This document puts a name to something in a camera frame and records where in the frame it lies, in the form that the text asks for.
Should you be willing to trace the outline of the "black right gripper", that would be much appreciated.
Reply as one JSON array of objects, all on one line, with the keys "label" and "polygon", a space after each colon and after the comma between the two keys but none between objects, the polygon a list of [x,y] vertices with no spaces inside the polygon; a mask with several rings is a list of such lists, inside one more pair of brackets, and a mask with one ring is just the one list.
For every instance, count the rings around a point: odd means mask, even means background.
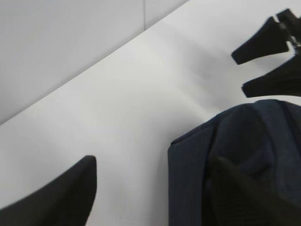
[{"label": "black right gripper", "polygon": [[289,51],[295,56],[273,71],[243,84],[247,98],[263,96],[301,96],[301,18],[290,9],[269,17],[248,41],[232,52],[234,61],[241,65],[251,60]]}]

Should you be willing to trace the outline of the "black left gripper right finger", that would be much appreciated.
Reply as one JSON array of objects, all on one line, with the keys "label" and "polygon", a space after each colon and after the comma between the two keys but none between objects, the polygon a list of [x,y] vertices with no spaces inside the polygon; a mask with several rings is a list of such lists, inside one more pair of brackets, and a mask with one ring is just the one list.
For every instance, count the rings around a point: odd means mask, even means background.
[{"label": "black left gripper right finger", "polygon": [[208,164],[208,226],[299,226],[301,163],[253,160],[235,165],[214,156]]}]

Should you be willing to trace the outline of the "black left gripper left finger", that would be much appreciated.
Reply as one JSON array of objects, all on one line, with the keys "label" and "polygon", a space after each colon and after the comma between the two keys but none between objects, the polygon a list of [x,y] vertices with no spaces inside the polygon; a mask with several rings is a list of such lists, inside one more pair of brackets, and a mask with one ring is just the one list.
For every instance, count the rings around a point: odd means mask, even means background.
[{"label": "black left gripper left finger", "polygon": [[0,210],[2,226],[84,226],[97,190],[96,158],[87,155],[59,177]]}]

